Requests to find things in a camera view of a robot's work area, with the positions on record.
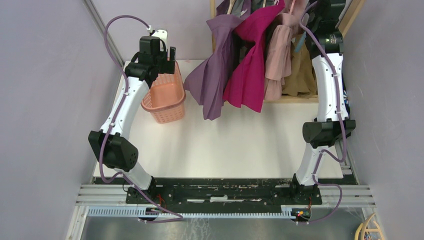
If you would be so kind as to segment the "blue-grey plastic hanger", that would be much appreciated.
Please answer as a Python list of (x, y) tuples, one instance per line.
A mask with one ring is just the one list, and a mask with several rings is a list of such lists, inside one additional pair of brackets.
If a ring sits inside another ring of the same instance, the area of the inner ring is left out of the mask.
[(307, 37), (307, 33), (303, 32), (301, 35), (299, 35), (298, 37), (295, 38), (295, 40), (297, 41), (297, 43), (294, 45), (295, 46), (295, 48), (294, 48), (295, 53), (298, 53), (302, 49), (302, 46), (305, 43), (306, 37)]

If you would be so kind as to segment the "tan brown skirt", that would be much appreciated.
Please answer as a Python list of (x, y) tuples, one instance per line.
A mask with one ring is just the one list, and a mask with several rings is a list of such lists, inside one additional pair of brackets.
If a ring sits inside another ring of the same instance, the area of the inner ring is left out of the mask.
[[(318, 87), (310, 53), (305, 43), (300, 44), (301, 37), (301, 34), (297, 34), (292, 38), (291, 74), (284, 78), (282, 95), (308, 99), (317, 95)], [(296, 51), (298, 44), (300, 44), (300, 49)]]

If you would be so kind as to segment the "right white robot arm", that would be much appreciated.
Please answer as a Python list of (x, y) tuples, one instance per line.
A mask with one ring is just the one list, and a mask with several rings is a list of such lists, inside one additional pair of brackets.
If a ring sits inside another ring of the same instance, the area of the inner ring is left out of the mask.
[(300, 23), (305, 32), (305, 45), (316, 76), (318, 110), (313, 121), (305, 122), (302, 135), (306, 143), (300, 167), (292, 179), (289, 199), (302, 204), (309, 198), (308, 189), (318, 186), (318, 172), (324, 156), (339, 163), (345, 161), (347, 148), (337, 158), (330, 148), (347, 137), (356, 127), (350, 119), (343, 96), (343, 35), (337, 25), (345, 8), (344, 0), (311, 0), (304, 14), (309, 14), (307, 24)]

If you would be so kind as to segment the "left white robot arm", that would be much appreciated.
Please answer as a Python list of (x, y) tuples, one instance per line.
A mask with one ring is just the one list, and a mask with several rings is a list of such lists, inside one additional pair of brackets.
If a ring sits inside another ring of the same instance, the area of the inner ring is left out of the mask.
[(124, 82), (111, 113), (100, 127), (92, 130), (88, 141), (100, 166), (113, 169), (138, 187), (138, 197), (149, 204), (158, 191), (153, 177), (138, 163), (139, 151), (129, 142), (136, 113), (159, 74), (175, 72), (175, 47), (167, 48), (165, 37), (143, 36), (139, 51), (123, 69)]

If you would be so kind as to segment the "pink pleated skirt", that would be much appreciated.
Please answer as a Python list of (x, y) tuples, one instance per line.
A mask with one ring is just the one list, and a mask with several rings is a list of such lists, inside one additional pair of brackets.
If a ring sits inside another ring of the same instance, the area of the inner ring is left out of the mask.
[(282, 96), (285, 78), (291, 75), (291, 44), (298, 32), (306, 8), (306, 0), (289, 0), (287, 6), (271, 22), (264, 74), (264, 100), (274, 101)]

